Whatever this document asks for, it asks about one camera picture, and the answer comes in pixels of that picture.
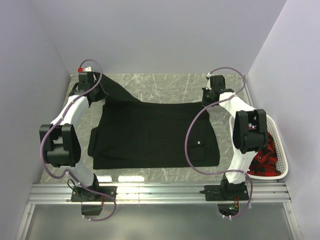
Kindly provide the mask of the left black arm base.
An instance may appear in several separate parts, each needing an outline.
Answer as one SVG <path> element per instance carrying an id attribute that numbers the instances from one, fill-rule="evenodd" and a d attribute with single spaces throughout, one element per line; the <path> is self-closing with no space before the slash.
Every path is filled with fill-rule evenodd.
<path id="1" fill-rule="evenodd" d="M 116 186 L 99 186 L 98 189 L 95 189 L 96 192 L 100 192 L 104 195 L 108 195 L 113 199 L 116 199 L 117 187 Z M 111 202 L 112 200 L 108 197 L 101 196 L 96 193 L 89 192 L 82 187 L 74 187 L 72 190 L 72 195 L 70 198 L 71 202 Z"/>

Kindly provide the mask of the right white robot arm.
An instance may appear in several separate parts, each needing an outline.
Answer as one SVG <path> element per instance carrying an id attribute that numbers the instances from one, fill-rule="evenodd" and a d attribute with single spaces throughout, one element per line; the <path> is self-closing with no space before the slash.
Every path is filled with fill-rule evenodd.
<path id="1" fill-rule="evenodd" d="M 227 183 L 220 187 L 220 194 L 226 200 L 238 194 L 237 184 L 245 181 L 251 162 L 257 153 L 268 143 L 267 114 L 256 109 L 237 96 L 234 90 L 226 88 L 223 75 L 213 75 L 203 90 L 202 103 L 208 106 L 218 102 L 233 118 L 232 145 L 233 157 L 225 173 Z"/>

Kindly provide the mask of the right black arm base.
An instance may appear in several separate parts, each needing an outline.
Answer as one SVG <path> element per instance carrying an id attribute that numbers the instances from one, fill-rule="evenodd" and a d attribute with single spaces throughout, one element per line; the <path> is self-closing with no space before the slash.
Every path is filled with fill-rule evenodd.
<path id="1" fill-rule="evenodd" d="M 238 189 L 229 189 L 227 187 L 222 187 L 221 185 L 205 185 L 204 190 L 199 192 L 205 195 L 205 200 L 210 201 L 233 201 L 249 200 L 249 193 L 247 187 L 240 186 Z"/>

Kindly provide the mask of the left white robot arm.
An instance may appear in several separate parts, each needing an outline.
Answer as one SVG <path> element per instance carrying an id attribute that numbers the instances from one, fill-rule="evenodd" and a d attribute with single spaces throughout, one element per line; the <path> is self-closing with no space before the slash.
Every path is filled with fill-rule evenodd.
<path id="1" fill-rule="evenodd" d="M 97 176 L 81 160 L 82 150 L 76 126 L 91 104 L 106 96 L 101 86 L 102 78 L 102 73 L 79 72 L 78 83 L 73 86 L 60 114 L 39 129 L 39 153 L 44 170 L 54 179 L 69 175 L 76 187 L 83 188 L 83 195 L 89 201 L 96 201 L 101 189 Z"/>

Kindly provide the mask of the black long sleeve shirt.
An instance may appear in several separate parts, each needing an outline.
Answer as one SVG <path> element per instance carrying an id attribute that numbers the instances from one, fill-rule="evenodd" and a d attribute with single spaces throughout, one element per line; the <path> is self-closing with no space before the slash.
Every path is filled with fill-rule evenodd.
<path id="1" fill-rule="evenodd" d="M 87 153 L 95 170 L 215 167 L 220 151 L 200 102 L 148 103 L 106 75 L 107 97 Z"/>

